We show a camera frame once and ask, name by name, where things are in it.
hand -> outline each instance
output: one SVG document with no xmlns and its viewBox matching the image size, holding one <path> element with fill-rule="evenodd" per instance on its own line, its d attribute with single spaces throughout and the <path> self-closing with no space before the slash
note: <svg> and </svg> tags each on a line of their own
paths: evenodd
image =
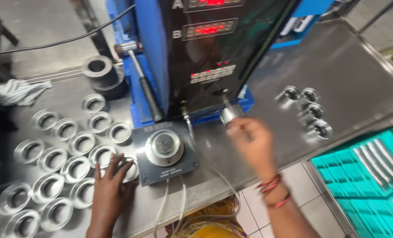
<svg viewBox="0 0 393 238">
<path fill-rule="evenodd" d="M 263 180 L 267 181 L 278 173 L 273 155 L 273 133 L 262 122 L 238 117 L 231 121 L 227 133 Z"/>
<path fill-rule="evenodd" d="M 133 181 L 123 185 L 123 179 L 127 171 L 133 165 L 133 161 L 128 162 L 115 174 L 119 162 L 124 154 L 115 156 L 111 154 L 110 164 L 101 178 L 99 164 L 95 164 L 95 187 L 93 193 L 92 218 L 86 237 L 111 237 L 114 224 L 125 205 L 132 198 L 138 181 Z"/>
</svg>

lever handle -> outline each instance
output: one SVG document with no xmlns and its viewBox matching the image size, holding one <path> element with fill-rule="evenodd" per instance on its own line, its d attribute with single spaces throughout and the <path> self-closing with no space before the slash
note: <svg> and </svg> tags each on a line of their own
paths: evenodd
<svg viewBox="0 0 393 238">
<path fill-rule="evenodd" d="M 164 122 L 164 112 L 161 110 L 160 105 L 157 102 L 154 90 L 152 89 L 148 79 L 143 76 L 139 79 L 139 82 L 141 83 L 143 94 L 145 95 L 149 109 L 151 110 L 152 120 L 154 123 Z"/>
</svg>

white floor tile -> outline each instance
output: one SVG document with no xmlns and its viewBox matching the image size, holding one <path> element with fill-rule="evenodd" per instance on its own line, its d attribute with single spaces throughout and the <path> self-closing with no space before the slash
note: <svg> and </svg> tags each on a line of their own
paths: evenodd
<svg viewBox="0 0 393 238">
<path fill-rule="evenodd" d="M 271 225 L 268 225 L 260 230 L 263 238 L 274 238 L 274 233 Z"/>
<path fill-rule="evenodd" d="M 260 231 L 257 231 L 254 234 L 249 235 L 249 238 L 263 238 L 263 236 Z"/>
<path fill-rule="evenodd" d="M 245 188 L 242 192 L 258 227 L 265 227 L 270 223 L 270 217 L 268 216 L 262 196 L 259 194 L 258 190 L 255 190 L 257 185 L 258 184 L 254 184 L 251 187 Z"/>
<path fill-rule="evenodd" d="M 320 192 L 315 187 L 301 163 L 285 169 L 283 171 L 283 178 L 289 186 L 292 192 L 292 198 L 298 206 L 302 206 L 320 195 Z"/>
<path fill-rule="evenodd" d="M 167 236 L 167 232 L 164 229 L 164 227 L 157 230 L 157 237 L 158 238 L 166 238 L 166 236 Z M 143 238 L 153 238 L 153 237 L 154 237 L 154 234 L 151 233 L 151 234 L 145 235 Z"/>
<path fill-rule="evenodd" d="M 318 197 L 301 207 L 307 220 L 323 238 L 345 237 L 323 197 Z"/>
<path fill-rule="evenodd" d="M 240 212 L 236 216 L 237 221 L 242 226 L 243 230 L 246 234 L 252 234 L 258 230 L 258 226 L 255 222 L 254 217 L 252 216 L 251 210 L 246 203 L 245 197 L 242 192 L 240 193 Z"/>
</svg>

